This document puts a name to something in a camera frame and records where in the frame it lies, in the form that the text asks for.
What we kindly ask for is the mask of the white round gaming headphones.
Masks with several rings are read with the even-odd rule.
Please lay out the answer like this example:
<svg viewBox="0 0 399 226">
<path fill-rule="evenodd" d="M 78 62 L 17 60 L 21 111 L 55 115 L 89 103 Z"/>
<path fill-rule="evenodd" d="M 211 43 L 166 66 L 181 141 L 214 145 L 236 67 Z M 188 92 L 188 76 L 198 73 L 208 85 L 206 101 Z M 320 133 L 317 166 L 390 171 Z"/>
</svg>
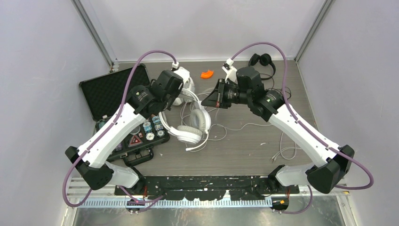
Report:
<svg viewBox="0 0 399 226">
<path fill-rule="evenodd" d="M 190 98 L 194 103 L 194 108 L 190 114 L 190 124 L 181 124 L 176 128 L 169 126 L 164 112 L 159 113 L 159 119 L 167 132 L 175 136 L 178 141 L 194 145 L 193 147 L 186 147 L 186 151 L 196 152 L 206 144 L 209 138 L 211 117 L 193 91 L 183 88 L 182 95 Z"/>
</svg>

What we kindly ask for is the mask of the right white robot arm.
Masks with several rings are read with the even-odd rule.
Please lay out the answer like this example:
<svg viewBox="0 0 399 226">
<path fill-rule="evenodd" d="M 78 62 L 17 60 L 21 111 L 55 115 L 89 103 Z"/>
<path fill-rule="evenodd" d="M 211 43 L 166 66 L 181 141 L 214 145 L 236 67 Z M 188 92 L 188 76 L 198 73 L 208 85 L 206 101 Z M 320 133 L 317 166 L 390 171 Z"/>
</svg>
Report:
<svg viewBox="0 0 399 226">
<path fill-rule="evenodd" d="M 355 151 L 349 146 L 339 146 L 322 136 L 305 121 L 283 95 L 265 89 L 260 73 L 253 67 L 238 69 L 236 82 L 219 79 L 213 91 L 203 101 L 203 106 L 227 109 L 232 104 L 247 105 L 250 111 L 288 135 L 311 159 L 310 164 L 278 166 L 269 174 L 269 188 L 281 193 L 291 185 L 310 185 L 328 194 L 349 171 Z"/>
</svg>

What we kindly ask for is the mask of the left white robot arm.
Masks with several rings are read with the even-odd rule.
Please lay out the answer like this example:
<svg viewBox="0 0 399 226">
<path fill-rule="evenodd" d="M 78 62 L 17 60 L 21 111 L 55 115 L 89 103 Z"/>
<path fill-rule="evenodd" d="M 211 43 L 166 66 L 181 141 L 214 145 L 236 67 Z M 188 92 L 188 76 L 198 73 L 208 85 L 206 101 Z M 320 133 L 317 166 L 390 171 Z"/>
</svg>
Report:
<svg viewBox="0 0 399 226">
<path fill-rule="evenodd" d="M 144 190 L 144 182 L 131 167 L 122 167 L 107 161 L 119 143 L 150 116 L 170 109 L 180 95 L 189 73 L 183 68 L 160 73 L 149 85 L 137 85 L 124 90 L 116 113 L 87 142 L 79 147 L 70 146 L 65 154 L 73 163 L 90 189 L 106 185 L 123 186 L 133 195 Z"/>
</svg>

